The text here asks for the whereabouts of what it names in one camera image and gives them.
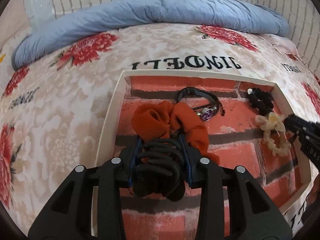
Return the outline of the clear plastic sheet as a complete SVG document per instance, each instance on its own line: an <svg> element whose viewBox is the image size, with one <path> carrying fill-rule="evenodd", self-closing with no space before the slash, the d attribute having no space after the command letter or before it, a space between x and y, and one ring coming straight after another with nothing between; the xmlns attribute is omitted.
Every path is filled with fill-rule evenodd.
<svg viewBox="0 0 320 240"><path fill-rule="evenodd" d="M32 32L55 20L52 0L23 0Z"/></svg>

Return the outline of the white tray brick-pattern liner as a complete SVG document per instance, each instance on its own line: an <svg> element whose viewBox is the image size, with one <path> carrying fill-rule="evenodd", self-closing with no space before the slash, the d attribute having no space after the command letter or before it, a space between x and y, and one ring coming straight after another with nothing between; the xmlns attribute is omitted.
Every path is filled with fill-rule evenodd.
<svg viewBox="0 0 320 240"><path fill-rule="evenodd" d="M244 166L271 197L293 232L303 227L307 187L311 170L307 157L294 142L285 157L273 156L256 126L256 110L246 99L248 88L260 88L274 98L274 111L289 115L292 108L279 86L271 81L234 74L184 70L128 70L122 72L108 107L100 136L96 165L116 157L135 143L131 125L135 110L143 103L173 101L185 87L196 87L216 95L225 115L205 123L208 153L217 155L226 168ZM200 208L200 190L186 189L179 202L153 194L135 197L121 190L125 232L128 239L193 239Z"/></svg>

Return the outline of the black scrunchie with bell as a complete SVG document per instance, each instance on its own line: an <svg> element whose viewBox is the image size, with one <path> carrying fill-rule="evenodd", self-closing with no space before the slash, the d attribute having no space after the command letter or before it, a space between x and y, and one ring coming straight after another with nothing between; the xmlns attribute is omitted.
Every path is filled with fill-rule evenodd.
<svg viewBox="0 0 320 240"><path fill-rule="evenodd" d="M260 88L249 88L247 90L247 98L252 108L256 108L262 116L268 115L273 111L274 105L272 96L269 92Z"/></svg>

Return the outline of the rolled blue duvet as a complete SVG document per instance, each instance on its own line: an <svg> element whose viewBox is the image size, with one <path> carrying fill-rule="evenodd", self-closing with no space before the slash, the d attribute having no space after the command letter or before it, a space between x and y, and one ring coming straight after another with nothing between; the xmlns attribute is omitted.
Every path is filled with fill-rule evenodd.
<svg viewBox="0 0 320 240"><path fill-rule="evenodd" d="M282 37L290 30L275 10L239 0L114 0L62 16L30 34L14 50L12 67L19 70L88 36L152 23L217 25Z"/></svg>

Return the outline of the cream scrunchie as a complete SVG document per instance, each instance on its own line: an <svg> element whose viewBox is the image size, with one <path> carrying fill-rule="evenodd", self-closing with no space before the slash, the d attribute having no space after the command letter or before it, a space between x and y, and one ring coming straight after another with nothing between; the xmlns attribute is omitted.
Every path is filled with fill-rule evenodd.
<svg viewBox="0 0 320 240"><path fill-rule="evenodd" d="M272 155L285 157L289 155L291 143L286 138L285 116L274 112L266 116L256 115L255 124L263 131L263 143Z"/></svg>

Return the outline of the floral fleece bed blanket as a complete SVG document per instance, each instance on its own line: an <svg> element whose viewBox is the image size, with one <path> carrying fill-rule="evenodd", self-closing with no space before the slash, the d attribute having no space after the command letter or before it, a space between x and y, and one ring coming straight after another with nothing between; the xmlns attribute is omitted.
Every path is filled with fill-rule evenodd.
<svg viewBox="0 0 320 240"><path fill-rule="evenodd" d="M73 168L95 161L116 85L128 70L184 70L276 83L293 112L319 120L319 85L287 38L213 26L150 24L97 34L13 71L1 51L1 202L27 234Z"/></svg>

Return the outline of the rust orange scrunchie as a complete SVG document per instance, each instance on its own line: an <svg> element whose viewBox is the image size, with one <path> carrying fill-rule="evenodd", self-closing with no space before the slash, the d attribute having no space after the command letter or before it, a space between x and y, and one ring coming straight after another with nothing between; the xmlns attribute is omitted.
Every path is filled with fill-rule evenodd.
<svg viewBox="0 0 320 240"><path fill-rule="evenodd" d="M220 163L218 155L208 152L209 137L205 124L183 102L172 104L165 100L158 104L144 103L135 110L131 124L144 142L169 139L172 134L182 131L190 146L216 164Z"/></svg>

